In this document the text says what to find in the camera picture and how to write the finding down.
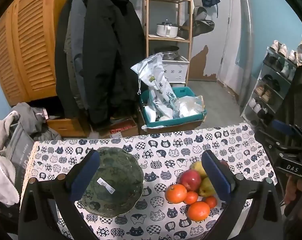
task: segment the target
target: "louvered wardrobe door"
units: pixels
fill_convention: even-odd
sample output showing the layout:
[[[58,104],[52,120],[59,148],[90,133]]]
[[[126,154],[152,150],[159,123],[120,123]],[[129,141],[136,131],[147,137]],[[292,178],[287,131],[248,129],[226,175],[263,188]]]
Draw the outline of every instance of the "louvered wardrobe door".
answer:
[[[0,84],[9,105],[29,101],[14,55],[12,5],[0,18]]]
[[[54,0],[15,0],[13,42],[18,67],[31,100],[56,96]]]

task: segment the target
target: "cat print tablecloth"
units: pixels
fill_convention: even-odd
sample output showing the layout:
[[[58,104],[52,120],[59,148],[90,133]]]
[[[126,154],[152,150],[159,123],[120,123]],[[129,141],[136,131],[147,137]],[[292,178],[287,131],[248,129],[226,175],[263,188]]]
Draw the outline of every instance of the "cat print tablecloth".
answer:
[[[194,222],[185,215],[188,205],[169,204],[164,197],[167,187],[175,184],[193,162],[200,160],[204,150],[210,149],[219,160],[226,160],[234,174],[242,173],[246,179],[257,181],[270,177],[277,183],[262,145],[254,140],[254,133],[246,123],[129,138],[37,142],[25,182],[30,177],[42,181],[68,173],[92,148],[103,146],[120,147],[132,154],[143,169],[145,181],[143,195],[134,208],[115,218],[90,214],[80,202],[75,202],[83,219],[100,240],[179,240],[210,230],[225,203],[219,200],[206,220]],[[72,238],[62,217],[58,224],[61,232]]]

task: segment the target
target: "concrete floor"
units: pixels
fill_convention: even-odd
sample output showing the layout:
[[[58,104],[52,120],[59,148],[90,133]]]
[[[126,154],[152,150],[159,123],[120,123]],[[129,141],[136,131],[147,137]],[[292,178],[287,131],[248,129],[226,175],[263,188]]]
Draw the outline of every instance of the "concrete floor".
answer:
[[[210,128],[239,124],[240,108],[235,97],[217,82],[189,81],[188,86],[195,95],[202,95],[207,111],[206,119],[199,128]]]

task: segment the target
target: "orange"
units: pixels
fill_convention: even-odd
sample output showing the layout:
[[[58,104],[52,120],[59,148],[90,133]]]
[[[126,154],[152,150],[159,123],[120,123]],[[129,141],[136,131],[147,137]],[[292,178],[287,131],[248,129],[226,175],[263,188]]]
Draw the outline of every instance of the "orange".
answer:
[[[184,199],[184,203],[191,205],[196,201],[198,201],[198,193],[194,191],[189,191],[186,195],[186,198]]]
[[[203,201],[197,201],[191,204],[188,209],[187,217],[195,222],[205,220],[210,213],[210,207]]]
[[[166,189],[165,198],[170,203],[178,204],[186,198],[187,193],[188,192],[183,185],[175,184]]]
[[[207,197],[204,202],[208,204],[210,208],[214,208],[217,205],[217,200],[214,196]]]

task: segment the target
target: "yellow pear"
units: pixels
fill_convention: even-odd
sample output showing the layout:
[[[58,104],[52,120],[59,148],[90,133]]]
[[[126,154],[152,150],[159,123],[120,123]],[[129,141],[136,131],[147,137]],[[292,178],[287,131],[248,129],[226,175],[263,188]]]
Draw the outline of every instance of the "yellow pear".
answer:
[[[200,185],[199,195],[202,197],[209,197],[214,195],[215,193],[215,189],[210,179],[208,177],[203,179]]]
[[[191,169],[197,171],[200,174],[200,176],[202,177],[202,179],[207,177],[206,172],[202,167],[201,161],[192,163]]]

